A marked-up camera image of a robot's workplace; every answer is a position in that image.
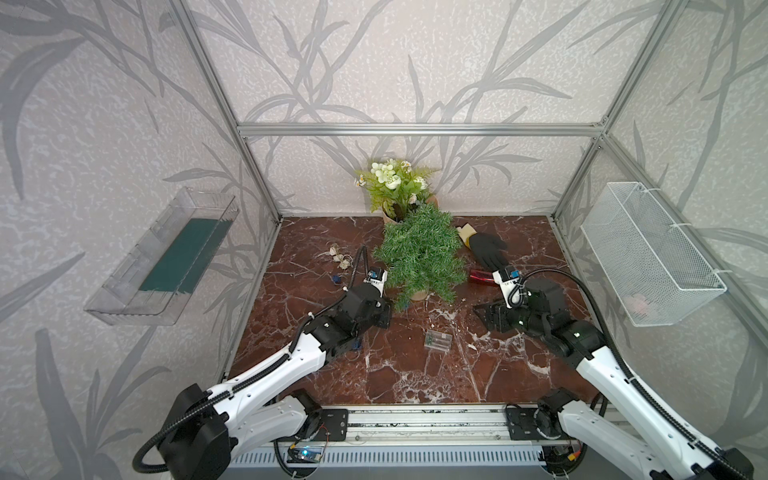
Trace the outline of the string lights with rattan balls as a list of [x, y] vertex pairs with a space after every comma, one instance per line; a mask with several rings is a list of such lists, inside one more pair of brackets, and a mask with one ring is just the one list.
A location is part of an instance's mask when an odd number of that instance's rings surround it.
[[338, 267], [348, 274], [345, 293], [339, 304], [331, 308], [332, 318], [336, 325], [345, 332], [344, 344], [346, 352], [360, 351], [363, 347], [364, 335], [378, 328], [372, 325], [372, 316], [376, 304], [383, 298], [378, 290], [368, 283], [365, 277], [371, 267], [379, 267], [369, 261], [368, 248], [363, 245], [354, 255], [345, 255], [334, 245], [330, 250], [333, 260]]

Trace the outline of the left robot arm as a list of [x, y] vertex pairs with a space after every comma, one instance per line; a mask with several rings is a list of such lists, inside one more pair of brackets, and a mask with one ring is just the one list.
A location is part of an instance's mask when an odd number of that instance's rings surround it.
[[198, 384], [182, 390], [160, 430], [135, 454], [133, 470], [217, 479], [233, 459], [267, 442], [312, 437], [322, 407], [304, 391], [278, 396], [350, 351], [370, 328], [388, 328], [392, 303], [385, 277], [371, 270], [338, 301], [308, 315], [288, 345], [245, 373], [207, 390]]

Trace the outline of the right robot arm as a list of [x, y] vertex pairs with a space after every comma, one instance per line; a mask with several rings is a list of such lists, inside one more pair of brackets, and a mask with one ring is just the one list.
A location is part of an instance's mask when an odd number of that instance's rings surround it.
[[603, 412], [565, 388], [542, 397], [528, 417], [506, 411], [511, 429], [533, 427], [546, 439], [573, 439], [632, 479], [751, 479], [754, 467], [738, 449], [723, 449], [677, 414], [617, 353], [595, 324], [574, 318], [563, 288], [546, 270], [528, 279], [516, 271], [473, 271], [473, 282], [495, 284], [499, 300], [476, 305], [490, 331], [516, 330], [544, 343], [598, 392], [600, 407], [612, 405], [633, 427], [628, 433]]

